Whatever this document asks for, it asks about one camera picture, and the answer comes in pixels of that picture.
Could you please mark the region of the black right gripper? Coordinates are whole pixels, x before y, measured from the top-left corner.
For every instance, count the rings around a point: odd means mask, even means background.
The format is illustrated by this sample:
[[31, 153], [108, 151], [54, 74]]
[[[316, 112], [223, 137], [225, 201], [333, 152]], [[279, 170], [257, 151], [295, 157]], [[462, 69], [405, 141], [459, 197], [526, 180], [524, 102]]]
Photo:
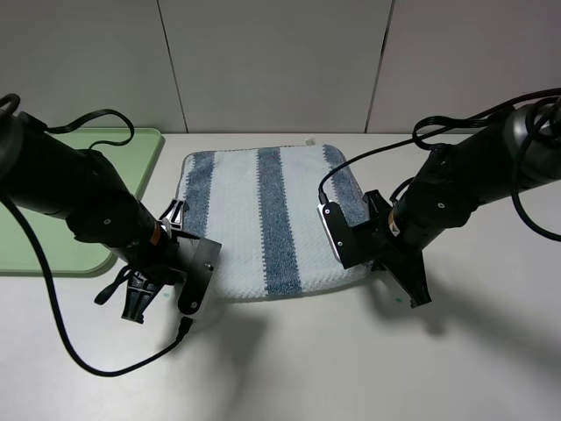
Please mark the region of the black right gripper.
[[388, 216], [392, 207], [377, 189], [367, 191], [363, 201], [370, 219], [351, 228], [351, 247], [345, 253], [345, 266], [351, 268], [375, 261], [407, 293], [412, 309], [431, 303], [423, 253], [407, 246], [391, 232]]

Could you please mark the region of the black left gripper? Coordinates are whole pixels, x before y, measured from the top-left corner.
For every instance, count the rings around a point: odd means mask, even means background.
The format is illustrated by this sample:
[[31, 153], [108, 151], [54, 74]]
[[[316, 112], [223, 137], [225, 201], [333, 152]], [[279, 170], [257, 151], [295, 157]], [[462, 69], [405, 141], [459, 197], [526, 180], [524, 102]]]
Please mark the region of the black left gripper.
[[184, 282], [200, 238], [183, 232], [188, 206], [174, 198], [160, 216], [137, 223], [126, 233], [124, 243], [114, 254], [126, 261], [130, 270], [126, 279], [124, 309], [121, 318], [144, 323], [144, 312], [164, 284]]

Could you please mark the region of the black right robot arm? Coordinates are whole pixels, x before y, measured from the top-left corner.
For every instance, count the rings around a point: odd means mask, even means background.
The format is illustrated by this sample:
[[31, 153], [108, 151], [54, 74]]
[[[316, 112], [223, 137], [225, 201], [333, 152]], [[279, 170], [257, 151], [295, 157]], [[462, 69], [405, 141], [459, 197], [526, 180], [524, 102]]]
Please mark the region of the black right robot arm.
[[366, 192], [365, 222], [325, 219], [344, 268], [373, 262], [393, 276], [412, 307], [429, 303], [423, 249], [464, 226], [479, 207], [506, 197], [532, 231], [560, 239], [532, 221], [520, 200], [523, 191], [560, 178], [559, 89], [519, 96], [471, 118], [424, 118], [410, 141], [428, 152], [427, 160], [388, 200]]

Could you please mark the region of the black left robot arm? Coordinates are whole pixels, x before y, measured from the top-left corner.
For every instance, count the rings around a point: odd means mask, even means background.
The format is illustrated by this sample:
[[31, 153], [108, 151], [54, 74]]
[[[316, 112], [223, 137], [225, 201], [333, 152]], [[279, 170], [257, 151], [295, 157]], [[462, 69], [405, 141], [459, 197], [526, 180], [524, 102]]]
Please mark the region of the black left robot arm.
[[19, 111], [19, 103], [16, 94], [1, 99], [2, 193], [17, 206], [65, 221], [75, 240], [101, 244], [126, 261], [95, 302], [105, 304], [125, 283], [122, 317], [143, 323], [146, 308], [163, 286], [187, 276], [187, 261], [180, 256], [181, 202], [173, 200], [162, 217], [155, 218], [98, 151], [102, 141], [74, 149], [55, 138], [104, 116], [131, 126], [124, 114], [101, 109], [49, 127]]

